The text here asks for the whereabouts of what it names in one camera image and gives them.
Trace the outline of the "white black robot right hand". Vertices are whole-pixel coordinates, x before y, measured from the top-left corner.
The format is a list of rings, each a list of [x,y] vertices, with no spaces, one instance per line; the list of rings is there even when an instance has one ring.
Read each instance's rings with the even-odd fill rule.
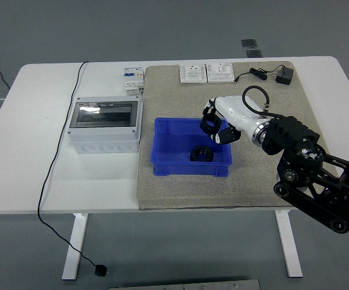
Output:
[[[240,95],[231,95],[212,98],[203,110],[201,130],[217,144],[235,142],[244,132],[255,145],[261,146],[270,119],[252,112],[243,102],[255,110],[260,109],[249,97],[242,99]]]

